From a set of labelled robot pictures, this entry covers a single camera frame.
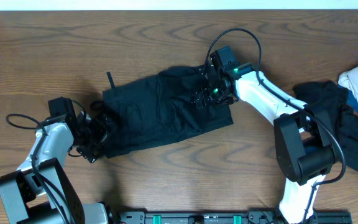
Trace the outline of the black cloth shorts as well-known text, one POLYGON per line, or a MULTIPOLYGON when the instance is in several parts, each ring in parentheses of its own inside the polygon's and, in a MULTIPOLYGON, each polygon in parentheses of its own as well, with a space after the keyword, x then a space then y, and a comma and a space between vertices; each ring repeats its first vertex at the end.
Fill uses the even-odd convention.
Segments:
POLYGON ((103 91, 97 119, 108 131, 96 150, 112 158, 232 125, 227 105, 196 107, 193 93, 205 83, 201 67, 176 66, 103 91))

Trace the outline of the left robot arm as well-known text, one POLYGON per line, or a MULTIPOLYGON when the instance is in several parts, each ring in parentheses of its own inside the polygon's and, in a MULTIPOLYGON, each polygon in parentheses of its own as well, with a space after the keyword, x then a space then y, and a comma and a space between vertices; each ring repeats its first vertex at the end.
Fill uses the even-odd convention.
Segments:
POLYGON ((38 122, 35 142, 25 161, 0 177, 0 197, 9 223, 119 223, 104 202, 82 203, 63 170, 75 146, 90 143, 90 117, 85 111, 51 109, 38 122))

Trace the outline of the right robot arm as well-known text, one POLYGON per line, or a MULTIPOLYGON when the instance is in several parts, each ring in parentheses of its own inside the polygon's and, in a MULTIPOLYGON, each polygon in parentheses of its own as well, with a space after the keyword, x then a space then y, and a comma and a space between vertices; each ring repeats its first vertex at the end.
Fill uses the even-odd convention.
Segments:
POLYGON ((248 214, 248 221, 317 223, 317 191, 330 183, 326 175, 344 158, 328 111, 288 95, 251 63, 206 64, 200 72, 206 83, 195 92, 198 108, 241 100, 273 126, 277 162, 286 177, 283 197, 272 216, 248 214))

